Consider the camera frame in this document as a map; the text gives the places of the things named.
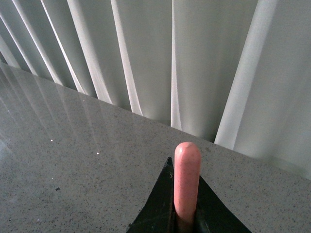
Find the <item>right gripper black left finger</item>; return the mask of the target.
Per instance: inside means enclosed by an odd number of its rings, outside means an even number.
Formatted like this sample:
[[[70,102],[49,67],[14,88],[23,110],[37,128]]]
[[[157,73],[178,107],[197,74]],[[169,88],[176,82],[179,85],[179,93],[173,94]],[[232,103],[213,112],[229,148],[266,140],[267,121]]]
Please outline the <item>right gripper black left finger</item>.
[[[128,233],[174,232],[173,175],[173,161],[168,157],[144,207],[129,225]]]

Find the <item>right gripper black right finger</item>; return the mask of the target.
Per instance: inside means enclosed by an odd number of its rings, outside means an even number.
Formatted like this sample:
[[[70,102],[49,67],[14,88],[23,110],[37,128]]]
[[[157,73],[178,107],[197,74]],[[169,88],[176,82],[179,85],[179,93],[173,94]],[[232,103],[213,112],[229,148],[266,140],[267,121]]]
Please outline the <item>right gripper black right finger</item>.
[[[195,233],[251,233],[200,177],[194,219]]]

